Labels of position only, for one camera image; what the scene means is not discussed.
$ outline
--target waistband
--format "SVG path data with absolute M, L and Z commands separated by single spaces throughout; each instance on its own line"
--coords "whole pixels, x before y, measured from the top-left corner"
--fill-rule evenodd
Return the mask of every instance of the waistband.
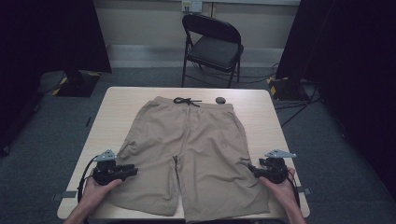
M 193 104 L 186 104 L 186 103 L 182 103 L 182 104 L 175 104 L 174 103 L 174 99 L 168 99 L 168 98 L 164 98 L 161 96 L 157 96 L 155 97 L 155 99 L 153 100 L 154 102 L 157 103 L 161 103 L 161 104 L 166 104 L 166 105 L 173 105 L 173 106 L 179 106 L 179 107 L 189 107 L 189 108 L 193 108 L 193 109 L 203 109 L 203 110 L 223 110 L 223 111 L 233 111 L 233 105 L 232 104 L 224 104 L 224 105 L 218 105 L 218 104 L 206 104 L 206 103 L 202 103 L 202 102 L 194 102 L 194 101 L 199 101 L 200 99 L 191 99 L 191 101 L 194 103 Z

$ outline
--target black drawstring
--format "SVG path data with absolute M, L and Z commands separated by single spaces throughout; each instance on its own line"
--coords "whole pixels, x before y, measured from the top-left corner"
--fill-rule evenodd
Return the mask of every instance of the black drawstring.
M 174 99 L 174 103 L 175 104 L 184 104 L 184 103 L 186 103 L 187 105 L 195 105 L 195 106 L 200 107 L 199 105 L 196 105 L 194 102 L 202 102 L 202 101 L 192 101 L 191 98 L 184 99 L 184 98 L 181 98 L 181 97 L 177 97 L 177 98 Z

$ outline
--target carpeted floor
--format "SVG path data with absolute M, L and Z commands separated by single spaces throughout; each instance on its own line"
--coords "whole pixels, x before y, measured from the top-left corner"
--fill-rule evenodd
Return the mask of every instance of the carpeted floor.
M 0 159 L 0 223 L 62 223 L 57 218 L 60 202 L 53 196 L 66 189 L 106 90 L 179 87 L 181 71 L 181 67 L 115 68 L 100 78 L 90 98 L 45 94 L 37 113 L 10 145 L 10 155 Z M 189 73 L 196 72 L 191 67 Z M 242 68 L 246 77 L 241 81 L 259 81 L 272 73 L 271 68 Z M 61 75 L 44 75 L 40 89 L 50 89 Z M 209 81 L 225 87 L 221 80 Z M 209 88 L 192 79 L 187 79 L 186 87 Z M 267 89 L 267 85 L 234 83 L 232 88 Z M 306 88 L 312 93 L 313 86 Z M 292 102 L 274 104 L 281 124 L 300 109 L 281 109 Z M 321 101 L 307 106 L 283 126 L 283 132 L 290 151 L 298 155 L 294 163 L 301 182 L 313 191 L 306 196 L 308 223 L 396 223 L 396 203 L 366 159 L 342 137 L 337 119 Z

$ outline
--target tabletop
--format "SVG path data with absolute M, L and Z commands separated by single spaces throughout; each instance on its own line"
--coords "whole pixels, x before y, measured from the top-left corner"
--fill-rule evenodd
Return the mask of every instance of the tabletop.
M 71 176 L 66 191 L 75 191 L 88 162 L 111 148 L 116 154 L 129 132 L 134 117 L 140 108 L 155 97 L 169 99 L 177 97 L 201 100 L 203 103 L 215 104 L 217 97 L 223 97 L 226 104 L 232 104 L 235 115 L 244 125 L 247 146 L 253 165 L 259 165 L 259 158 L 273 149 L 289 151 L 280 127 L 274 105 L 268 91 L 236 89 L 198 89 L 198 88 L 139 88 L 111 87 L 99 108 L 92 129 L 87 138 L 75 171 Z M 285 159 L 288 167 L 294 168 L 292 159 Z M 301 186 L 297 172 L 297 186 Z M 300 193 L 301 209 L 304 217 L 309 216 L 309 207 L 303 193 Z M 65 219 L 78 204 L 76 198 L 63 198 L 58 209 L 58 217 Z M 280 218 L 286 217 L 281 205 L 270 195 L 270 212 L 239 218 Z M 172 217 L 163 217 L 144 212 L 116 207 L 106 201 L 96 209 L 92 218 L 98 219 L 183 219 L 184 212 L 179 196 L 177 210 Z

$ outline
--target folding chair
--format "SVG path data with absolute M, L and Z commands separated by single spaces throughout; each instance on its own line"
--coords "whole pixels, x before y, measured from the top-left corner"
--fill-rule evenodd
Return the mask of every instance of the folding chair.
M 188 14 L 183 17 L 182 22 L 187 37 L 181 87 L 184 87 L 185 77 L 211 85 L 199 78 L 186 75 L 187 61 L 198 63 L 201 70 L 203 70 L 201 65 L 204 65 L 224 73 L 231 73 L 227 88 L 231 86 L 236 68 L 239 82 L 241 54 L 244 51 L 239 32 L 228 22 L 203 15 Z M 201 38 L 193 43 L 191 33 L 201 35 Z

